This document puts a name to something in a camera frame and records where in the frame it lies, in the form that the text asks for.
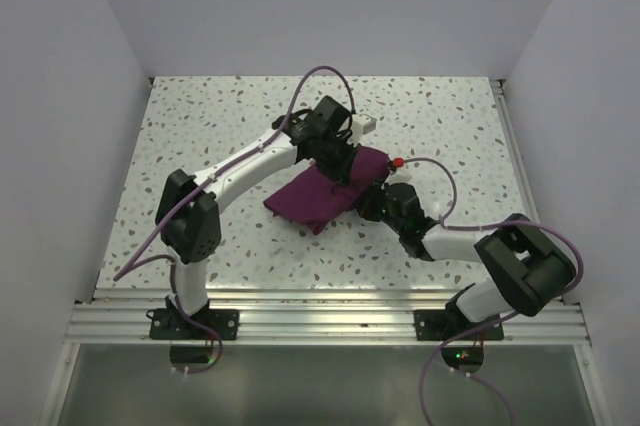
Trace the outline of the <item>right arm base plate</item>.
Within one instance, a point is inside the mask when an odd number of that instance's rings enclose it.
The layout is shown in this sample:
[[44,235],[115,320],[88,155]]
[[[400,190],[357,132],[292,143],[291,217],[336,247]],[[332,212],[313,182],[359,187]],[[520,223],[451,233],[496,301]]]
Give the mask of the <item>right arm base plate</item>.
[[415,310],[413,312],[415,336],[418,341],[445,341],[457,334],[499,320],[498,315],[487,320],[470,322],[462,313],[441,310]]

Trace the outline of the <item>purple cloth mat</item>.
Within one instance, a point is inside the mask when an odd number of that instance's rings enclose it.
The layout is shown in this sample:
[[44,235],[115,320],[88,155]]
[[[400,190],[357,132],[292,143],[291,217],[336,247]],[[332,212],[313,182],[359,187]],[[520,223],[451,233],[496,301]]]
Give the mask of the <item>purple cloth mat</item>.
[[376,182],[389,176],[389,156],[361,146],[356,154],[348,185],[339,184],[313,165],[263,201],[274,216],[306,227],[319,235]]

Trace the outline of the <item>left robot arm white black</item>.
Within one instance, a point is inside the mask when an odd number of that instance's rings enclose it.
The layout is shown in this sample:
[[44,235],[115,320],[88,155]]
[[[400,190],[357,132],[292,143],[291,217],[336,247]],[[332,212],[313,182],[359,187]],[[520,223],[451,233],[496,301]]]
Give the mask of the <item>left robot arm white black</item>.
[[363,136],[376,120],[348,110],[329,96],[313,109],[275,119],[247,147],[214,166],[166,180],[156,217],[162,242],[176,262],[172,325],[185,338],[201,336],[208,325],[206,263],[222,239],[221,215],[241,195],[281,170],[309,161],[337,185],[350,183]]

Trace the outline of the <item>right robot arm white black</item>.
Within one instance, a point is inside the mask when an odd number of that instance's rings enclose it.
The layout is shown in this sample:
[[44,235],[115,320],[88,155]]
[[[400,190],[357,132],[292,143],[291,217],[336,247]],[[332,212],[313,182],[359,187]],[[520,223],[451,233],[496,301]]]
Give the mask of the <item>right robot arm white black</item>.
[[445,325],[457,338],[470,337],[481,322],[503,313],[533,317],[579,278],[578,259],[549,238],[550,230],[521,214],[494,225],[447,226],[426,215],[407,183],[377,183],[355,209],[394,231],[414,259],[484,266],[489,278],[457,293],[445,307]]

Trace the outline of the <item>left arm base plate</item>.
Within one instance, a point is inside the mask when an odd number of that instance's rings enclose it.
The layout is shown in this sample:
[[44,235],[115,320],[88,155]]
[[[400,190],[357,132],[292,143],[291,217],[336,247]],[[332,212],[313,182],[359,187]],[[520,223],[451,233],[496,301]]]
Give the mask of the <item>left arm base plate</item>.
[[223,341],[237,339],[240,312],[236,309],[203,308],[189,320],[177,309],[157,308],[148,310],[149,338],[152,340],[188,341],[211,339],[212,330]]

